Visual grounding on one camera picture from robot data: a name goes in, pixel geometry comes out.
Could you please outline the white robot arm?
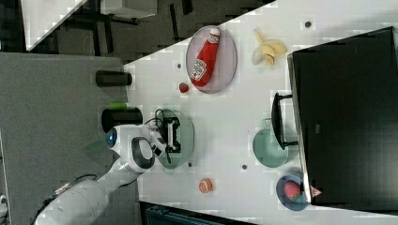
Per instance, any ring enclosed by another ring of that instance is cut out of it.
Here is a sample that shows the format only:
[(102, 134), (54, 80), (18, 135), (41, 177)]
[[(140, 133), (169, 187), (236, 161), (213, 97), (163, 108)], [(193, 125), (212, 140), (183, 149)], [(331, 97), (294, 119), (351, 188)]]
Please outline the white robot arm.
[(157, 158), (177, 148), (182, 121), (174, 116), (157, 125), (119, 125), (106, 134), (117, 154), (109, 171), (98, 179), (74, 180), (43, 203), (32, 225), (91, 225), (109, 204), (110, 196), (149, 170)]

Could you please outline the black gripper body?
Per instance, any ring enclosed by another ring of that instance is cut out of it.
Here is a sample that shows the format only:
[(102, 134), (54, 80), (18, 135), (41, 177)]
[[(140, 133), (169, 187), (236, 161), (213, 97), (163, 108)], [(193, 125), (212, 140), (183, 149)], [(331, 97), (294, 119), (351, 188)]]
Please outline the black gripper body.
[(177, 130), (180, 127), (179, 120), (176, 116), (165, 117), (161, 119), (159, 131), (166, 143), (166, 153), (179, 153), (181, 144), (177, 140)]

